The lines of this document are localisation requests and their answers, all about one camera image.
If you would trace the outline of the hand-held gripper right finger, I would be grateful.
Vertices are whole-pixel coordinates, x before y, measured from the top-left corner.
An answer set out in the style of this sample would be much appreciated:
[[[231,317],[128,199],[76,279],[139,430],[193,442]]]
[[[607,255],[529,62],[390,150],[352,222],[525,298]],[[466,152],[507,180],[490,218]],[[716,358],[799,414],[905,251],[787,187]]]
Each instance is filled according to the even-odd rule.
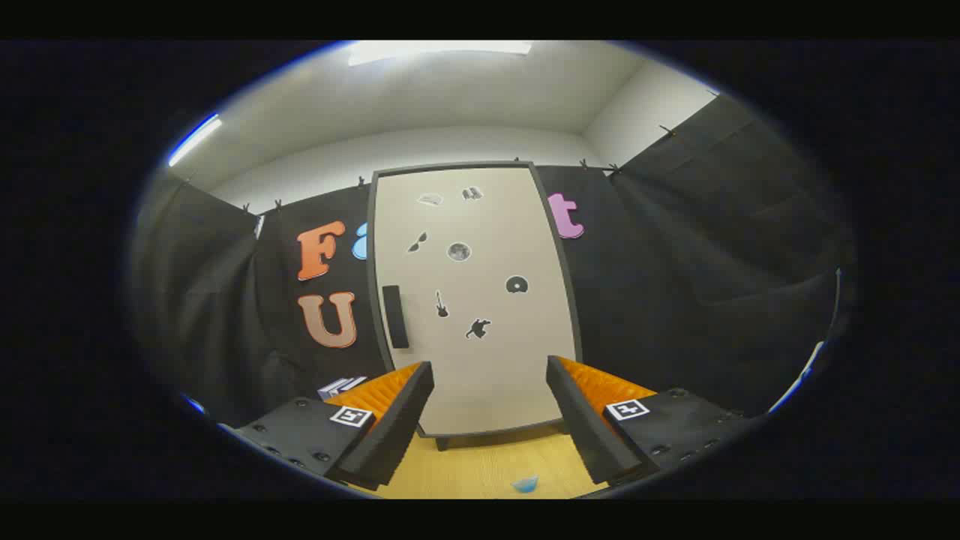
[[[587,474],[610,486],[691,464],[757,424],[685,388],[654,391],[558,355],[546,382]]]

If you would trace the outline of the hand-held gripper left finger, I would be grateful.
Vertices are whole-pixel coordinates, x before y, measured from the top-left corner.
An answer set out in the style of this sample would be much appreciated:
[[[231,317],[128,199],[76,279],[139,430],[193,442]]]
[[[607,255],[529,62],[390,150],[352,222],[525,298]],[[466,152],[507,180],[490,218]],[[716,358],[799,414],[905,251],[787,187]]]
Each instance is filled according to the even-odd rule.
[[[244,426],[220,428],[309,478],[377,490],[404,460],[433,390],[431,362],[416,362],[328,400],[294,397]]]

